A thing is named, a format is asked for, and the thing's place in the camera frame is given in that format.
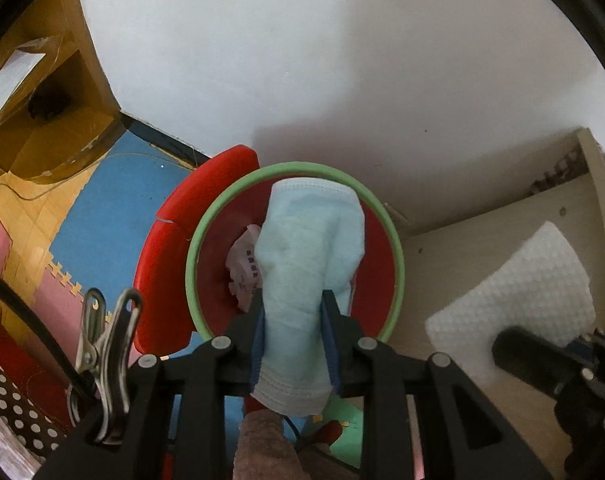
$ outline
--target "white wall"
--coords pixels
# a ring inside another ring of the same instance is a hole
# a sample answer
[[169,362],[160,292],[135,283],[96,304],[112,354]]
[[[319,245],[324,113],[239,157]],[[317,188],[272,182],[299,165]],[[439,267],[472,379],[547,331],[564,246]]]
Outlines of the white wall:
[[520,198],[605,72],[550,0],[82,0],[123,111],[353,174],[417,226]]

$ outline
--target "polka dot fabric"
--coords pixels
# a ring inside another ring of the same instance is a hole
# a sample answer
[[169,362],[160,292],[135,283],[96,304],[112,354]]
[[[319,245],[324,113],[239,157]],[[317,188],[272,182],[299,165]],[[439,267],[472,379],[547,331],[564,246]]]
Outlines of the polka dot fabric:
[[8,380],[0,366],[0,418],[41,462],[65,438],[63,431]]

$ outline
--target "metal clip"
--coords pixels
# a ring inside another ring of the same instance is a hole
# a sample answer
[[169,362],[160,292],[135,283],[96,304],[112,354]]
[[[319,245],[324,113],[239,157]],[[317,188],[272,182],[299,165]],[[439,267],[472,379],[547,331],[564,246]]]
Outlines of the metal clip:
[[[127,309],[132,302],[131,310]],[[87,291],[82,305],[82,327],[76,353],[76,370],[92,378],[102,403],[103,418],[94,441],[120,444],[129,413],[130,399],[126,373],[129,351],[142,311],[142,297],[135,288],[126,288],[116,301],[108,324],[105,298],[96,288]],[[68,391],[68,410],[75,425],[84,413],[79,395]]]

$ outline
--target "metal screw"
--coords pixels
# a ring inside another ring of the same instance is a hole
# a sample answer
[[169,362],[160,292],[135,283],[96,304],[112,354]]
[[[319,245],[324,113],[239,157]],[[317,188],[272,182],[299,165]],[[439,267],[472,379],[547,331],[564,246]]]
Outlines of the metal screw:
[[442,352],[436,352],[432,355],[431,361],[440,368],[447,368],[452,363],[449,355],[443,354]]
[[216,350],[225,350],[231,346],[231,339],[229,339],[226,335],[219,335],[218,337],[214,337],[212,339],[212,346]]
[[154,354],[145,354],[138,359],[138,366],[140,368],[151,368],[158,362],[158,358]]
[[583,368],[580,371],[580,375],[582,375],[583,379],[586,381],[592,381],[594,379],[594,373],[589,368]]
[[362,350],[373,350],[378,346],[378,341],[373,337],[361,337],[358,340],[358,348]]

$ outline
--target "black cable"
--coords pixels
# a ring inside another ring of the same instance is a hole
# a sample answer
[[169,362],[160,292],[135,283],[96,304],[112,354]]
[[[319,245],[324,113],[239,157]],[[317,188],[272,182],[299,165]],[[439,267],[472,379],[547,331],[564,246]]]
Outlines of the black cable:
[[36,334],[47,347],[49,353],[56,360],[62,371],[69,378],[71,385],[87,400],[95,401],[87,383],[81,378],[76,368],[71,365],[67,356],[54,339],[54,336],[47,330],[47,327],[40,321],[39,317],[27,306],[27,304],[17,295],[12,288],[0,277],[0,301],[6,304],[11,311],[16,314],[26,325]]
[[300,440],[300,431],[298,431],[298,428],[296,428],[295,424],[292,422],[292,419],[289,418],[286,415],[283,415],[284,421],[289,425],[290,428],[292,428],[292,431],[294,432],[294,436],[296,437],[296,442],[298,442]]

